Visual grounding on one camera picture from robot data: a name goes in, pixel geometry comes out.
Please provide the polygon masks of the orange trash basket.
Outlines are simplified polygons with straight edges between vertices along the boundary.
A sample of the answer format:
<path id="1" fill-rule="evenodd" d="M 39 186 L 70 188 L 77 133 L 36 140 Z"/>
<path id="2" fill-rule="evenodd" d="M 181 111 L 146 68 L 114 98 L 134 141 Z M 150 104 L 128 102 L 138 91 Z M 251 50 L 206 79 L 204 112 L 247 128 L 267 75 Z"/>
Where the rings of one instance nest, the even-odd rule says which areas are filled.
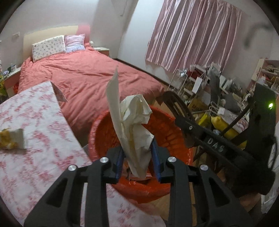
<path id="1" fill-rule="evenodd" d="M 186 148 L 182 131 L 175 125 L 175 119 L 156 107 L 151 109 L 149 122 L 144 127 L 155 136 L 158 146 L 167 148 L 171 156 L 192 165 L 193 149 Z M 93 122 L 88 139 L 88 156 L 91 161 L 95 161 L 105 156 L 107 150 L 119 145 L 110 112 L 105 111 Z M 140 183 L 128 181 L 122 176 L 113 187 L 124 197 L 138 203 L 148 203 L 170 193 L 170 184 L 160 184 L 155 177 Z"/>

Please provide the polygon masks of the cluttered pink shelf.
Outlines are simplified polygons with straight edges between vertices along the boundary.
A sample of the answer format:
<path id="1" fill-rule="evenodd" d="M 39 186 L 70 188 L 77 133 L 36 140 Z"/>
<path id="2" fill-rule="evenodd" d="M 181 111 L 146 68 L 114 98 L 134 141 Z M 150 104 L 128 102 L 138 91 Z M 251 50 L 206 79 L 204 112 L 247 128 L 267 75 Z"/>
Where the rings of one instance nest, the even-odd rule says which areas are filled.
<path id="1" fill-rule="evenodd" d="M 278 93 L 278 60 L 259 59 L 251 78 Z"/>

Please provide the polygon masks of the pink striped pillow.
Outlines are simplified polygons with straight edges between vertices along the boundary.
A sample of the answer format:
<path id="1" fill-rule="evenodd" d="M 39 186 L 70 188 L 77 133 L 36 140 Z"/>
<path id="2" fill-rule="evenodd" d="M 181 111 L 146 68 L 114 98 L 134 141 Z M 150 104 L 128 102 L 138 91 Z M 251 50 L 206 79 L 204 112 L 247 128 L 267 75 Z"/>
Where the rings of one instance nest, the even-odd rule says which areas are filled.
<path id="1" fill-rule="evenodd" d="M 67 53 L 75 52 L 79 50 L 85 50 L 84 47 L 85 34 L 66 35 L 64 39 L 65 39 Z"/>

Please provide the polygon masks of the pink floral tablecloth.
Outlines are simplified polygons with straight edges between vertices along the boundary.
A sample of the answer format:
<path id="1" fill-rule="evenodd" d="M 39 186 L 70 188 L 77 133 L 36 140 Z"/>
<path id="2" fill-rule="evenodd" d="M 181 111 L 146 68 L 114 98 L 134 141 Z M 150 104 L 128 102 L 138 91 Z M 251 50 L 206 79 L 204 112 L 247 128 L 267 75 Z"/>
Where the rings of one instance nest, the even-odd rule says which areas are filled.
<path id="1" fill-rule="evenodd" d="M 1 129 L 22 129 L 26 149 L 1 150 L 1 198 L 23 224 L 48 188 L 70 165 L 89 165 L 47 81 L 1 104 Z"/>

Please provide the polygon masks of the pink striped curtain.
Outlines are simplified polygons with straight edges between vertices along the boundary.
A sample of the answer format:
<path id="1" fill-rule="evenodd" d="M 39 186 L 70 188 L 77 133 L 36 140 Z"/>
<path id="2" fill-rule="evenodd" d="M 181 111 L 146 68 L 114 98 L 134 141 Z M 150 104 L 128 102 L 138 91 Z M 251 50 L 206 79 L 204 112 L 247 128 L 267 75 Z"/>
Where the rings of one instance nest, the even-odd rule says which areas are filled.
<path id="1" fill-rule="evenodd" d="M 168 72 L 227 64 L 242 11 L 226 1 L 164 1 L 145 60 Z"/>

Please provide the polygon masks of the white tissue paper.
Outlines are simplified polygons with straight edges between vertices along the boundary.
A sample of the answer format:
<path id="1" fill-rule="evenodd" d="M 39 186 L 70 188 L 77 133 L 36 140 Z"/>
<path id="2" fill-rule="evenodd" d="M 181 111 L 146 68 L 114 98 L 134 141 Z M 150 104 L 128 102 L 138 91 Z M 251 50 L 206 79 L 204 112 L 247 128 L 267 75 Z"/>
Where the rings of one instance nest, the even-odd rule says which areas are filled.
<path id="1" fill-rule="evenodd" d="M 106 97 L 114 130 L 130 171 L 136 178 L 144 180 L 151 160 L 150 145 L 154 135 L 143 125 L 149 122 L 152 110 L 142 94 L 120 100 L 117 70 L 106 86 Z"/>

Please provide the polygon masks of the floral white pillow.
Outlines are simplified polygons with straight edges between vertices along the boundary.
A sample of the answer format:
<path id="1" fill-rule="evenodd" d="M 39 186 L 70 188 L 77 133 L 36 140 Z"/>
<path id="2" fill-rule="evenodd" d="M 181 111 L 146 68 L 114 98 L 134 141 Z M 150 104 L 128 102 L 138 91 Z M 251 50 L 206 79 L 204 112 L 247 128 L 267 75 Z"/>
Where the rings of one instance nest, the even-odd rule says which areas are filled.
<path id="1" fill-rule="evenodd" d="M 51 55 L 65 53 L 66 45 L 64 35 L 55 36 L 45 39 L 38 43 L 32 44 L 32 59 L 36 62 Z"/>

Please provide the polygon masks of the coral red duvet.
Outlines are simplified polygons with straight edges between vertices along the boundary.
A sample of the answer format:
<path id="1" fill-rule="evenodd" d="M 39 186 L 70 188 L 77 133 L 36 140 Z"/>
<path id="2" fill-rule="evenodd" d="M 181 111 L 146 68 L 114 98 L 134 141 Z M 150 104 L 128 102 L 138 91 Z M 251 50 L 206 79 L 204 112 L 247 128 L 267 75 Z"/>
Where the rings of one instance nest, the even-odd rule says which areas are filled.
<path id="1" fill-rule="evenodd" d="M 18 92 L 51 81 L 68 100 L 61 109 L 75 136 L 89 134 L 93 121 L 108 110 L 106 86 L 118 71 L 120 98 L 141 94 L 150 104 L 164 92 L 149 74 L 116 61 L 86 44 L 84 50 L 59 53 L 21 66 Z"/>

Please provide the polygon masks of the beige pink headboard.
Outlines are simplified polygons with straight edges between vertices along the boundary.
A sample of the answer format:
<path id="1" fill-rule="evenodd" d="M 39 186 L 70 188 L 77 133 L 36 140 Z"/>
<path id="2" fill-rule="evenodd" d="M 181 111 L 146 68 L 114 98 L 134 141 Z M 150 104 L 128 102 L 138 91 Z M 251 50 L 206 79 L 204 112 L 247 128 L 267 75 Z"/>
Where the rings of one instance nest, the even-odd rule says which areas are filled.
<path id="1" fill-rule="evenodd" d="M 67 25 L 52 27 L 40 31 L 25 34 L 23 38 L 23 60 L 32 56 L 32 44 L 59 35 L 85 34 L 85 43 L 90 41 L 90 25 Z"/>

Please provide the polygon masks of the pink left nightstand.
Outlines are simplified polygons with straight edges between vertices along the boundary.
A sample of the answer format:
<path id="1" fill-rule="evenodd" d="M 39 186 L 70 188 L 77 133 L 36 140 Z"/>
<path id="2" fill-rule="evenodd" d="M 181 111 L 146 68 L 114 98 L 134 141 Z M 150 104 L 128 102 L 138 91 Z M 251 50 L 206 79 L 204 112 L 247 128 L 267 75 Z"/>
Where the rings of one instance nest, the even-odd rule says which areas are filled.
<path id="1" fill-rule="evenodd" d="M 4 86 L 6 88 L 8 98 L 14 96 L 16 93 L 14 92 L 14 85 L 19 82 L 19 77 L 21 73 L 21 68 L 17 68 L 14 72 L 11 72 L 5 79 L 4 79 Z"/>

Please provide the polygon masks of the right bedside nightstand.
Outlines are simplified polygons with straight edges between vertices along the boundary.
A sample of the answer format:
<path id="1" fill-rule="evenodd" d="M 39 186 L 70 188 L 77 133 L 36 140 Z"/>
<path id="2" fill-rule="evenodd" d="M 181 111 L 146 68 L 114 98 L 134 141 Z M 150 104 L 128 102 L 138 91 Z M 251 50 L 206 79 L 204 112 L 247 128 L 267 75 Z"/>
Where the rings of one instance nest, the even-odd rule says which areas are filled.
<path id="1" fill-rule="evenodd" d="M 105 48 L 105 47 L 94 47 L 94 50 L 98 51 L 101 54 L 104 54 L 106 56 L 110 56 L 110 49 Z"/>

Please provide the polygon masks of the yellow white snack wrapper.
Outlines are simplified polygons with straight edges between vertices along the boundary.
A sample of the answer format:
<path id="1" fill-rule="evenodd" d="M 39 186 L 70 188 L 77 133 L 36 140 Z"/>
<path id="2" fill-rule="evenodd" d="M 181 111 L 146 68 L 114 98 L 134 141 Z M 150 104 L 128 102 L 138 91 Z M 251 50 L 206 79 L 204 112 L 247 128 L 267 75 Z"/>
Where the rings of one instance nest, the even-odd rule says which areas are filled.
<path id="1" fill-rule="evenodd" d="M 1 131 L 1 149 L 26 149 L 23 129 L 3 129 Z"/>

